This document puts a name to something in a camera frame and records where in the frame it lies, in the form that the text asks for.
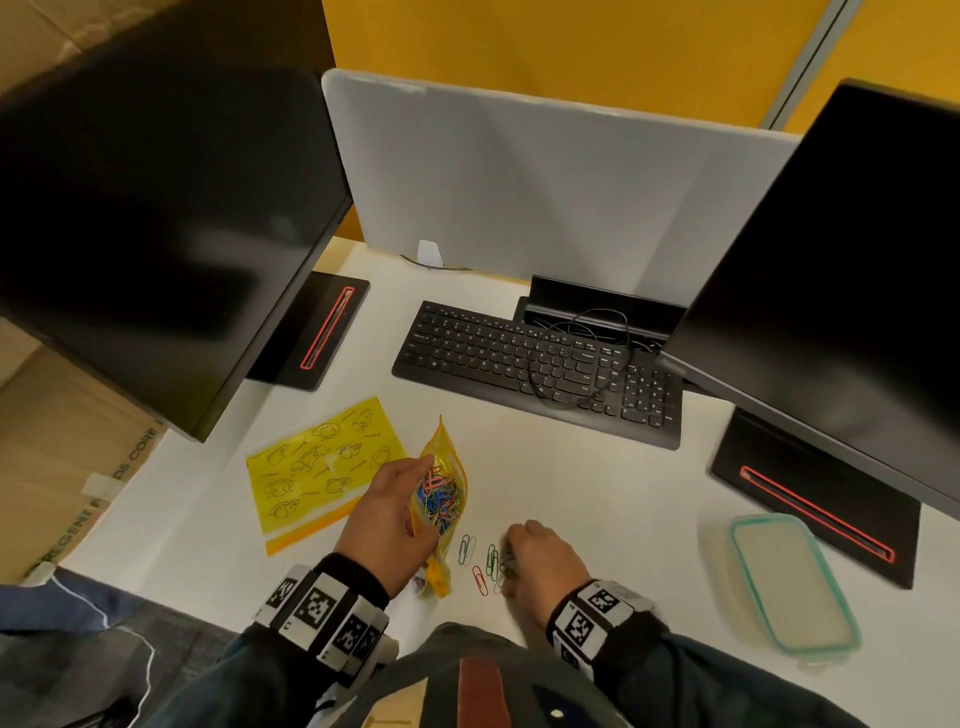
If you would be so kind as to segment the person's right forearm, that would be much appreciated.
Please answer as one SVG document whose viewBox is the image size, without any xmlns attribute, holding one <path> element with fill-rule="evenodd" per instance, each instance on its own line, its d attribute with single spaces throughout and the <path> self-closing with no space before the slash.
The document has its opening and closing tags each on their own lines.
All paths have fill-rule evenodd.
<svg viewBox="0 0 960 728">
<path fill-rule="evenodd" d="M 821 695 L 634 613 L 589 659 L 632 728 L 868 728 Z"/>
</svg>

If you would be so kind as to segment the person's left forearm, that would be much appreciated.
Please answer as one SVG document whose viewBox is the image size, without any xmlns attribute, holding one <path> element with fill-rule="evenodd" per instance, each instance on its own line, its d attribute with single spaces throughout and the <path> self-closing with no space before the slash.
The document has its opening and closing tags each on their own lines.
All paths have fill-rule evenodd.
<svg viewBox="0 0 960 728">
<path fill-rule="evenodd" d="M 348 557 L 332 552 L 308 568 L 336 578 L 386 613 L 391 602 L 386 590 Z M 345 687 L 306 651 L 252 622 L 219 661 L 142 728 L 308 728 L 325 698 L 343 698 L 370 676 L 378 647 L 353 686 Z"/>
</svg>

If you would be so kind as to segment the black monitor base red stripe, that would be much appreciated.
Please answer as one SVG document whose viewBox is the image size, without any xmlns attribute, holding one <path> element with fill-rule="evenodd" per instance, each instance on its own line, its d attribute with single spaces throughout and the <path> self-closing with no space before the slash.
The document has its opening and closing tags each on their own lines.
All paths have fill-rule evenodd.
<svg viewBox="0 0 960 728">
<path fill-rule="evenodd" d="M 246 379 L 316 391 L 370 288 L 362 278 L 310 273 Z"/>
<path fill-rule="evenodd" d="M 862 567 L 912 590 L 921 504 L 881 480 L 735 408 L 710 474 L 762 507 L 798 518 Z"/>
</svg>

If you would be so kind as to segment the person's right hand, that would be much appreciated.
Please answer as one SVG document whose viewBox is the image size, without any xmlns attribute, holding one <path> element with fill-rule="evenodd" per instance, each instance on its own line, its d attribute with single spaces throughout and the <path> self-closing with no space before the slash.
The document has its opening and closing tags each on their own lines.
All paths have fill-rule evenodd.
<svg viewBox="0 0 960 728">
<path fill-rule="evenodd" d="M 546 631 L 557 607 L 592 576 L 574 548 L 540 523 L 540 596 L 506 596 L 539 630 Z"/>
</svg>

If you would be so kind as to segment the person's grey clothing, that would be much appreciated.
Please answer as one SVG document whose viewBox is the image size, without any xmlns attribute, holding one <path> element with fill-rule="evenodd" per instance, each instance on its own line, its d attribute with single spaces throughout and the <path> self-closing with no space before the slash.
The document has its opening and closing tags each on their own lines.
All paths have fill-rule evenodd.
<svg viewBox="0 0 960 728">
<path fill-rule="evenodd" d="M 447 622 L 308 728 L 634 728 L 572 653 Z"/>
</svg>

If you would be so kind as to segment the person's left hand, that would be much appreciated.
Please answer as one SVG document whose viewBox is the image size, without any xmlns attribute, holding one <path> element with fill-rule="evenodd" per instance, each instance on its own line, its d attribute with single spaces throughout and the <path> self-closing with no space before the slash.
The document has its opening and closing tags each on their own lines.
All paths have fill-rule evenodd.
<svg viewBox="0 0 960 728">
<path fill-rule="evenodd" d="M 346 520 L 334 552 L 366 569 L 396 598 L 425 562 L 413 561 L 410 498 L 431 470 L 425 455 L 388 462 L 378 468 L 366 492 Z"/>
</svg>

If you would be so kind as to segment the white desk divider panel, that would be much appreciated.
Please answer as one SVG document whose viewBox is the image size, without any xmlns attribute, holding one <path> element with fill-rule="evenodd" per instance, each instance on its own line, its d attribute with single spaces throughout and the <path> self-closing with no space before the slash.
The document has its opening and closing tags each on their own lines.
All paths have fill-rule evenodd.
<svg viewBox="0 0 960 728">
<path fill-rule="evenodd" d="M 684 308 L 800 142 L 343 69 L 321 88 L 370 248 Z"/>
</svg>

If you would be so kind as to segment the right marker wristband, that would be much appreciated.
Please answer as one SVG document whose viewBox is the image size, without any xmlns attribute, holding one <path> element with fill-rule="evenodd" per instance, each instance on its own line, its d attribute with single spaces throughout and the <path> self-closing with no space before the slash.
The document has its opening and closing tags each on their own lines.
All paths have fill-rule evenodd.
<svg viewBox="0 0 960 728">
<path fill-rule="evenodd" d="M 594 683 L 594 664 L 601 652 L 636 628 L 644 638 L 666 631 L 655 602 L 614 580 L 593 579 L 560 601 L 546 637 L 561 661 Z"/>
</svg>

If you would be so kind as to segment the printed cardboard box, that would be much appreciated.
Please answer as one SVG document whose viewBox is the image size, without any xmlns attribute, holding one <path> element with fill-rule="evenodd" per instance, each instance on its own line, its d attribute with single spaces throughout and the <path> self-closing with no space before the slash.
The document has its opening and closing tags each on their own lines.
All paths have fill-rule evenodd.
<svg viewBox="0 0 960 728">
<path fill-rule="evenodd" d="M 0 317 L 0 586 L 73 552 L 165 433 Z"/>
</svg>

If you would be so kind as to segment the flat yellow printed zip bag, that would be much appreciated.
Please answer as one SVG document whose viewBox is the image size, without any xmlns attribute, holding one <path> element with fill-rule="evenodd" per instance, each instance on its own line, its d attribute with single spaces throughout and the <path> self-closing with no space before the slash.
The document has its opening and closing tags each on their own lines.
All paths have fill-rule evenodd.
<svg viewBox="0 0 960 728">
<path fill-rule="evenodd" d="M 380 467 L 406 456 L 375 396 L 246 456 L 266 555 L 349 516 Z"/>
</svg>

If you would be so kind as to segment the marker wristband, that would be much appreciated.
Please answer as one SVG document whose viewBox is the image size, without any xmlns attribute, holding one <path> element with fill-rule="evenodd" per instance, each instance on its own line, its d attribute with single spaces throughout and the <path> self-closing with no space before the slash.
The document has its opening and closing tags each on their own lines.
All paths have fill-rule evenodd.
<svg viewBox="0 0 960 728">
<path fill-rule="evenodd" d="M 560 601 L 546 637 L 561 661 L 594 683 L 594 664 L 601 652 L 636 628 L 644 638 L 666 631 L 655 602 L 614 580 L 593 579 Z"/>
<path fill-rule="evenodd" d="M 253 622 L 277 632 L 350 688 L 385 635 L 389 617 L 336 578 L 293 565 L 262 603 Z"/>
</svg>

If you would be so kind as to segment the bunch of coloured paper clips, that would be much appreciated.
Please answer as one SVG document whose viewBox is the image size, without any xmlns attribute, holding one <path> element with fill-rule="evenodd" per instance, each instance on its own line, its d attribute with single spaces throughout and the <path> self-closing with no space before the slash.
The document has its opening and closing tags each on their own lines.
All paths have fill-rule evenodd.
<svg viewBox="0 0 960 728">
<path fill-rule="evenodd" d="M 414 499 L 422 519 L 443 538 L 459 521 L 466 503 L 466 483 L 457 471 L 435 461 L 419 482 Z"/>
</svg>

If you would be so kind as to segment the plain cardboard box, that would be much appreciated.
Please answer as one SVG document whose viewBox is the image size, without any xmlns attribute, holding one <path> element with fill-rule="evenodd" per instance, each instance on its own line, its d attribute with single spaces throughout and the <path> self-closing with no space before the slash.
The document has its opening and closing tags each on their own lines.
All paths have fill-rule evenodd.
<svg viewBox="0 0 960 728">
<path fill-rule="evenodd" d="M 0 0 L 0 96 L 182 0 Z"/>
</svg>

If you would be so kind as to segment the black keyboard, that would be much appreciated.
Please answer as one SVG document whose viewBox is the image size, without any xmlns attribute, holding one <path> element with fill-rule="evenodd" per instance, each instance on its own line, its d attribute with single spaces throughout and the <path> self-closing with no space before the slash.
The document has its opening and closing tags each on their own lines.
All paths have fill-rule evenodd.
<svg viewBox="0 0 960 728">
<path fill-rule="evenodd" d="M 685 388 L 657 353 L 426 300 L 391 374 L 675 452 Z"/>
</svg>

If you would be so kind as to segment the large black monitor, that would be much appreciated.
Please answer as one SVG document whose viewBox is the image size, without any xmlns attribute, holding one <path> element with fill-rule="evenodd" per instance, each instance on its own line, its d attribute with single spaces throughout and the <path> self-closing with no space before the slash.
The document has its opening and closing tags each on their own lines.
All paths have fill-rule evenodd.
<svg viewBox="0 0 960 728">
<path fill-rule="evenodd" d="M 108 48 L 0 102 L 0 314 L 204 442 L 351 203 L 317 72 Z"/>
</svg>

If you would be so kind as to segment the black desktop stand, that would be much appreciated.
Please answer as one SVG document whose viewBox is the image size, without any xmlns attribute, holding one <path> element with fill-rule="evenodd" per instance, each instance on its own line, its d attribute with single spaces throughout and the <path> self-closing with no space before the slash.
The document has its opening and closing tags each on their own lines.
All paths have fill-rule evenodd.
<svg viewBox="0 0 960 728">
<path fill-rule="evenodd" d="M 685 313 L 677 304 L 535 275 L 512 319 L 655 353 Z"/>
</svg>

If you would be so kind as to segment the clear container with teal lid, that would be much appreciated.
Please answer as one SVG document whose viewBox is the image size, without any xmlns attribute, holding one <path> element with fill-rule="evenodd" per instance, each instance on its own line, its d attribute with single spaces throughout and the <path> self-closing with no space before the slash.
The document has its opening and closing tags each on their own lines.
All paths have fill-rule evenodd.
<svg viewBox="0 0 960 728">
<path fill-rule="evenodd" d="M 697 524 L 697 547 L 722 620 L 744 644 L 817 674 L 862 647 L 858 621 L 810 529 L 748 514 Z"/>
</svg>

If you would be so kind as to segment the left marker wristband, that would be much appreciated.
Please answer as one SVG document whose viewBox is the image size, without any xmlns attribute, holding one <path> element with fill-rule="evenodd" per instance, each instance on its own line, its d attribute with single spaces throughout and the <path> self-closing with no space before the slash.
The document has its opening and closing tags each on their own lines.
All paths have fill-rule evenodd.
<svg viewBox="0 0 960 728">
<path fill-rule="evenodd" d="M 253 622 L 277 632 L 350 688 L 385 635 L 389 617 L 336 578 L 293 565 L 262 603 Z"/>
</svg>

